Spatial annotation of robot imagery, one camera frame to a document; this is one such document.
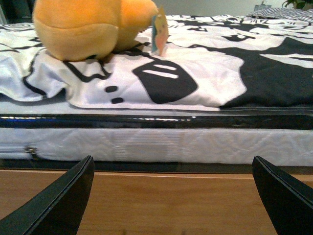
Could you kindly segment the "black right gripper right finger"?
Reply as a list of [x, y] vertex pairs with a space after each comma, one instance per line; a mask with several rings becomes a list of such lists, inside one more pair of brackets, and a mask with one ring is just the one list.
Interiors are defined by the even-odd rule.
[[252, 175], [261, 201], [279, 235], [313, 233], [313, 189], [256, 156]]

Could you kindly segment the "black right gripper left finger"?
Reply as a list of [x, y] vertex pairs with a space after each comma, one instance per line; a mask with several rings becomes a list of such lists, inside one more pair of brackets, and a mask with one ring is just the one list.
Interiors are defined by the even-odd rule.
[[75, 235], [94, 178], [87, 156], [43, 191], [0, 221], [2, 235]]

